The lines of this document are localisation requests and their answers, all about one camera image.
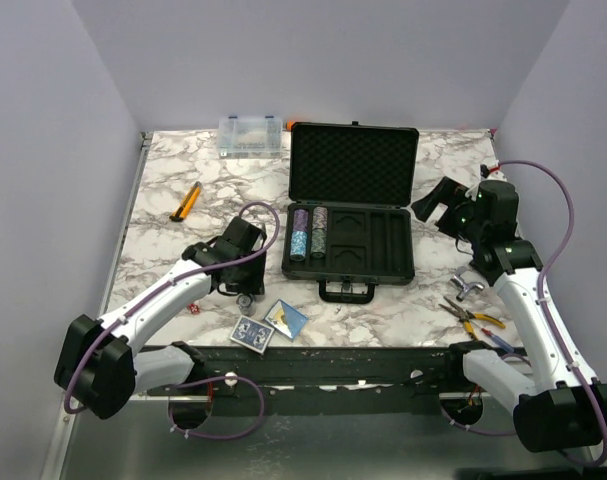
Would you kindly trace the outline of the clear plastic organizer box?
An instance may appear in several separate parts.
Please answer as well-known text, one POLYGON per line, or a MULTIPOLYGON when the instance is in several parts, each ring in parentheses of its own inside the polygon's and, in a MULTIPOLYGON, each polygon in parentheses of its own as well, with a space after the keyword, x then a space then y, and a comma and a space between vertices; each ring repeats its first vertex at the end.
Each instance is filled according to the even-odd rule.
POLYGON ((282 148, 283 120, 275 116, 228 116, 219 121, 220 158, 277 157, 282 148))

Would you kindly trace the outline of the blue tan 10 chip stack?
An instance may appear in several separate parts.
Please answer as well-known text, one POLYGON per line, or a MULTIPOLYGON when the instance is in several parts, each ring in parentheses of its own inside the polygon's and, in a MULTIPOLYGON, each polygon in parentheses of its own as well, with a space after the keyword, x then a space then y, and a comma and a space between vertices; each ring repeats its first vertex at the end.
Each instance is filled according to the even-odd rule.
POLYGON ((255 298, 250 294, 239 294, 236 305, 243 316, 252 317, 256 311, 255 298))

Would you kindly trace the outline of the purple chip stack back left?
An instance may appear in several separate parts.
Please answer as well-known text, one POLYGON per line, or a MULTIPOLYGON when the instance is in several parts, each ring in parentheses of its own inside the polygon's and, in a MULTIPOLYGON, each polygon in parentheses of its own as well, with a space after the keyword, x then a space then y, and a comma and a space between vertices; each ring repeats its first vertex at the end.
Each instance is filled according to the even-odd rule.
POLYGON ((309 211, 307 209, 296 209, 293 215, 293 231, 306 232, 308 230, 309 211))

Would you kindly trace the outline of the ace of spades card deck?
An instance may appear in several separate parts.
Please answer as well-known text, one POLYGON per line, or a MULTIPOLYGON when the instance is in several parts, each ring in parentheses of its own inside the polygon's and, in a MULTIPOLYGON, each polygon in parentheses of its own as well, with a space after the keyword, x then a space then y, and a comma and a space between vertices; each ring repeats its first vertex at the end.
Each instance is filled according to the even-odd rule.
POLYGON ((308 323, 307 316, 281 299, 270 307, 263 320, 290 341, 294 341, 308 323))

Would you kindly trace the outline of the blue back card deck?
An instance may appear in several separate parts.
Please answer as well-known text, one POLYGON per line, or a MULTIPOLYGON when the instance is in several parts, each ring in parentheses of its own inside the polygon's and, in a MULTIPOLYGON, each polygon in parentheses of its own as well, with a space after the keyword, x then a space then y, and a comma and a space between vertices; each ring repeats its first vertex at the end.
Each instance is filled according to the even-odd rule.
POLYGON ((247 316, 240 316, 229 339, 253 352, 263 354, 268 348, 274 331, 275 329, 270 325, 247 316))

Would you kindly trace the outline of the light blue chip stack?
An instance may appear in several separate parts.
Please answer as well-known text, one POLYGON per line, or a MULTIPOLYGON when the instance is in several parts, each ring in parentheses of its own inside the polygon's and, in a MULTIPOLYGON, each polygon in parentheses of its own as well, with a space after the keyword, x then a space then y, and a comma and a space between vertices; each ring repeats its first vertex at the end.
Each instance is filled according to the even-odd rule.
POLYGON ((304 261, 307 256, 308 235, 306 231, 295 230, 290 240, 290 260, 294 262, 304 261))

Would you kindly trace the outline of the red blue screwdriver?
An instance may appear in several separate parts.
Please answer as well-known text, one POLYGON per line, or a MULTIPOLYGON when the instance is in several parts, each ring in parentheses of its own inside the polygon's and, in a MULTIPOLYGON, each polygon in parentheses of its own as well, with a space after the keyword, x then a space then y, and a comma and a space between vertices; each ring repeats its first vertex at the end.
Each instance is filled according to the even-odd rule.
POLYGON ((514 352, 514 348, 507 341, 502 339, 500 336, 498 336, 491 330, 482 328, 481 331, 486 337, 488 337, 490 340, 492 340, 499 348, 504 350, 506 353, 514 352))

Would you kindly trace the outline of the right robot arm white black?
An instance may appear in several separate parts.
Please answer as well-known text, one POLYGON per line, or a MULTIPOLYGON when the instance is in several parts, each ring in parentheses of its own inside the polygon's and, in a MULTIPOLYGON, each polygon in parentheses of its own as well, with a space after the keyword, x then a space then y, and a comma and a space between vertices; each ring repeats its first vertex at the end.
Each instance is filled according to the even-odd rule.
POLYGON ((532 369, 525 376, 497 353, 475 348, 444 365, 445 384, 457 392, 481 386, 511 414, 516 435, 531 452, 607 447, 607 383, 580 355, 538 253, 517 234, 515 187, 486 179, 468 188, 444 177, 411 208, 426 221, 438 205, 446 208, 438 230, 471 245, 470 264, 508 309, 532 369))

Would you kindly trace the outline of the silver metal clamp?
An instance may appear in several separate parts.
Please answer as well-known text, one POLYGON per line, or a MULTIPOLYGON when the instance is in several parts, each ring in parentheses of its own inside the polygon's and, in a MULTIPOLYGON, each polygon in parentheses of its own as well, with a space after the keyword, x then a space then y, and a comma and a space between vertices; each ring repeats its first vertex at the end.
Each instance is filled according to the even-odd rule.
POLYGON ((467 266, 461 266, 456 269, 454 275, 450 278, 450 282, 458 289, 456 300, 462 302, 473 292, 483 292, 485 285, 478 281, 466 281, 463 274, 468 271, 467 266))

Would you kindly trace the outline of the black poker set case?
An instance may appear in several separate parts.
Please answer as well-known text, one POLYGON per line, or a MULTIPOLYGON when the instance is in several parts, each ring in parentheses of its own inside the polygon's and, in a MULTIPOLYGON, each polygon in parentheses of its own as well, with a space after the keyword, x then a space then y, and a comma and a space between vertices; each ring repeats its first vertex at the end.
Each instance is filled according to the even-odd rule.
POLYGON ((410 204, 420 134, 412 127, 296 122, 291 130, 283 274, 321 300, 364 305, 415 276, 410 204), (312 258, 312 215, 328 209, 327 251, 312 258), (307 256, 290 260, 296 209, 309 211, 307 256))

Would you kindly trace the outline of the dark green chip stack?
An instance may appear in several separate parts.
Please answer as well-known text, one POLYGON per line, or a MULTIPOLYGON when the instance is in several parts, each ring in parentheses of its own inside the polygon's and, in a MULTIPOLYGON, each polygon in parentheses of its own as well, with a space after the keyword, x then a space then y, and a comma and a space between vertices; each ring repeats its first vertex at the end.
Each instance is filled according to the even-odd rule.
POLYGON ((310 255, 312 258, 324 258, 327 251, 327 231, 322 228, 315 228, 311 232, 311 249, 310 255))

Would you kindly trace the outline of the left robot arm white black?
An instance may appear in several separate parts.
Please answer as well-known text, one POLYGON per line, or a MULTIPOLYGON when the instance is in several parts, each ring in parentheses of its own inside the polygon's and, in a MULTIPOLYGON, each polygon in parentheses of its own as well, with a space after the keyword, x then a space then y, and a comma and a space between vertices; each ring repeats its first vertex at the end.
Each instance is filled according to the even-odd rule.
POLYGON ((182 342, 151 351, 144 346, 190 303, 222 285, 254 292, 272 242, 235 217, 222 235, 188 246, 164 276, 125 305, 98 319, 73 320, 54 372, 65 412, 89 410, 107 419, 143 391, 173 385, 184 395, 197 393, 205 372, 196 350, 182 342))

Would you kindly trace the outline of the yellow black utility knife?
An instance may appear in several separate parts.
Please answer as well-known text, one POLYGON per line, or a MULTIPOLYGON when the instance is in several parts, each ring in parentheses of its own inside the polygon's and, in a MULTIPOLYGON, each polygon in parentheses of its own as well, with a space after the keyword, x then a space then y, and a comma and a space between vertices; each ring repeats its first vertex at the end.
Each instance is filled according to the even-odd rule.
POLYGON ((179 207, 169 216, 169 219, 176 223, 183 222, 198 199, 201 190, 201 183, 199 181, 195 182, 183 198, 179 207))

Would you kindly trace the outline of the yellow handled pliers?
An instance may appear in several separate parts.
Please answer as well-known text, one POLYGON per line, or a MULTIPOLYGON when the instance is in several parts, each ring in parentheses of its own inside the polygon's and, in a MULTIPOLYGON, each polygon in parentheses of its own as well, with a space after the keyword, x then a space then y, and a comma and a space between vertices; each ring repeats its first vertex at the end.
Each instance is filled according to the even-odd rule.
POLYGON ((490 315, 484 313, 474 313, 471 312, 461 306, 459 306, 456 302, 452 301, 448 297, 444 297, 444 300, 447 304, 440 303, 439 306, 457 318, 457 320, 463 325, 463 328, 467 335, 474 341, 478 340, 478 336, 474 330, 473 322, 484 321, 488 322, 492 325, 495 325, 501 329, 505 329, 506 325, 499 319, 492 317, 490 315))

